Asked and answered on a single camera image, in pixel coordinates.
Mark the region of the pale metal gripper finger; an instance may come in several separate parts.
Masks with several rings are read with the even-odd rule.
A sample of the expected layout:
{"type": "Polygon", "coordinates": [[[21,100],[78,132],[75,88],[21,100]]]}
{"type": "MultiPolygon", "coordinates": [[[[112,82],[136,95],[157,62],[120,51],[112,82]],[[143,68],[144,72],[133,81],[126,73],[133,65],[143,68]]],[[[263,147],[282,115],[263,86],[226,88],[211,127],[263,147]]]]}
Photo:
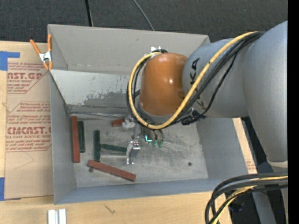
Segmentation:
{"type": "Polygon", "coordinates": [[[141,150],[141,147],[140,147],[138,141],[134,141],[132,143],[132,148],[130,151],[130,164],[134,164],[134,161],[135,161],[140,150],[141,150]]]}
{"type": "Polygon", "coordinates": [[[126,164],[130,165],[131,161],[130,161],[130,157],[131,157],[131,149],[132,149],[132,143],[129,142],[128,146],[127,146],[127,151],[126,151],[126,164]]]}

